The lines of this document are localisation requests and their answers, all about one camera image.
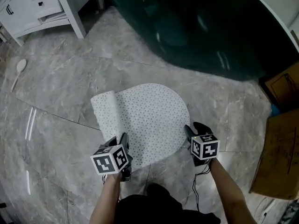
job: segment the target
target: dark green object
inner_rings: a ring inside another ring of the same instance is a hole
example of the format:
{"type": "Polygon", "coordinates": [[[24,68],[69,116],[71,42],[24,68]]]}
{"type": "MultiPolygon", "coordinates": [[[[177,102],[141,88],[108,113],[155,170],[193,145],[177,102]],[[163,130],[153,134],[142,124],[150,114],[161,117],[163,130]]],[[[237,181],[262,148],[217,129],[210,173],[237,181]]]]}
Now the dark green object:
{"type": "Polygon", "coordinates": [[[259,0],[111,0],[171,64],[237,80],[283,71],[298,52],[259,0]]]}

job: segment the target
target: black pants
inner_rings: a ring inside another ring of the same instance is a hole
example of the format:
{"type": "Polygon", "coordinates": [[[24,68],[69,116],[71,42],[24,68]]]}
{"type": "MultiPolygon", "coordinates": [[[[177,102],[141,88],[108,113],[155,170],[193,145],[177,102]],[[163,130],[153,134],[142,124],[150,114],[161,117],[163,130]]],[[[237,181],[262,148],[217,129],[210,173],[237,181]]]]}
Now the black pants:
{"type": "Polygon", "coordinates": [[[190,223],[219,224],[221,221],[213,213],[183,210],[182,204],[171,196],[161,199],[142,195],[131,195],[120,200],[116,206],[116,224],[143,223],[190,223]]]}

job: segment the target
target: spoon head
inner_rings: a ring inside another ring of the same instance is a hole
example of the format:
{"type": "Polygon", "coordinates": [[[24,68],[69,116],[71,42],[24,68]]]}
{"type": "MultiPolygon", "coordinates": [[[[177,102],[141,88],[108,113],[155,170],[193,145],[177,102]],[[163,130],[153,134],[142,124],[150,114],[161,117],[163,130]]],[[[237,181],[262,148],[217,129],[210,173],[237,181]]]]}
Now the spoon head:
{"type": "Polygon", "coordinates": [[[26,59],[20,60],[19,63],[17,64],[17,72],[22,72],[25,69],[26,65],[27,65],[26,59]]]}

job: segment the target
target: forearm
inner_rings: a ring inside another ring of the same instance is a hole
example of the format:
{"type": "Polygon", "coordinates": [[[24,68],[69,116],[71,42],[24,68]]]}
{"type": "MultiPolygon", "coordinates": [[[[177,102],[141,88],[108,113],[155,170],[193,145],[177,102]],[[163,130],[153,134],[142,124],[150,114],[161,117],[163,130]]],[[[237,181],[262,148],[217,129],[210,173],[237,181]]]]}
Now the forearm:
{"type": "Polygon", "coordinates": [[[228,223],[254,224],[255,221],[247,208],[241,189],[216,158],[211,162],[211,174],[216,183],[228,223]]]}
{"type": "Polygon", "coordinates": [[[90,218],[90,224],[112,224],[120,195],[121,176],[109,175],[90,218]]]}

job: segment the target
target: brown box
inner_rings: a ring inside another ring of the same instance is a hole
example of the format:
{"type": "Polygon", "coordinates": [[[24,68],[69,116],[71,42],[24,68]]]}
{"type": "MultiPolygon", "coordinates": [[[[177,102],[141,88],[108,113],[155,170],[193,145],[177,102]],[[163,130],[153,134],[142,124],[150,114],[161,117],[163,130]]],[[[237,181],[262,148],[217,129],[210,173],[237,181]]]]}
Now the brown box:
{"type": "Polygon", "coordinates": [[[299,109],[268,119],[250,192],[288,200],[299,197],[299,109]]]}
{"type": "Polygon", "coordinates": [[[281,111],[299,108],[299,62],[260,85],[281,111]]]}

